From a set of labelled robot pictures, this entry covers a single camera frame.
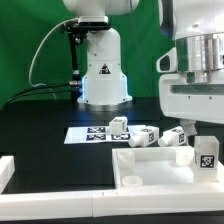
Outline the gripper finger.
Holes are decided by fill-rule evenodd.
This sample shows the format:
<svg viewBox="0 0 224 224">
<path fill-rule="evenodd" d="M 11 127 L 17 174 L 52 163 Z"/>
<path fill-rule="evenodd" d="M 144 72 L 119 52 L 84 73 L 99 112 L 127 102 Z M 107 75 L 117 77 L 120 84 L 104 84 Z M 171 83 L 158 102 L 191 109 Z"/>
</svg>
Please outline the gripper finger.
<svg viewBox="0 0 224 224">
<path fill-rule="evenodd" d="M 181 119 L 180 125 L 183 128 L 187 136 L 193 136 L 196 134 L 195 121 L 189 119 Z"/>
</svg>

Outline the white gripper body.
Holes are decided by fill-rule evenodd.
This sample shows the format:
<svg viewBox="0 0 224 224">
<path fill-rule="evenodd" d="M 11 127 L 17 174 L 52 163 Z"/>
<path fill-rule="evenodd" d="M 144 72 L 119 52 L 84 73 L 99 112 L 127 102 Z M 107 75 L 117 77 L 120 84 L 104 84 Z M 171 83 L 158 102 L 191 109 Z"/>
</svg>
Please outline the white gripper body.
<svg viewBox="0 0 224 224">
<path fill-rule="evenodd" d="M 183 73 L 163 74 L 159 100 L 167 117 L 224 124 L 224 72 L 212 72 L 201 83 L 188 83 Z"/>
</svg>

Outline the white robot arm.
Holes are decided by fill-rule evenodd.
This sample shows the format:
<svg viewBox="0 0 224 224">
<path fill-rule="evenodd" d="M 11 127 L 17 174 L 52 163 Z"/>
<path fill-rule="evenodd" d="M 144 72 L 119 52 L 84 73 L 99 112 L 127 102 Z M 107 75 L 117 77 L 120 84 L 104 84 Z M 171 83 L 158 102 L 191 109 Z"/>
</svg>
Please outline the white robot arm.
<svg viewBox="0 0 224 224">
<path fill-rule="evenodd" d="M 156 62 L 163 114 L 224 124 L 224 0 L 157 0 L 159 26 L 175 46 Z M 63 0 L 84 34 L 87 73 L 79 103 L 98 109 L 131 98 L 121 72 L 120 37 L 110 15 L 134 10 L 139 0 Z"/>
</svg>

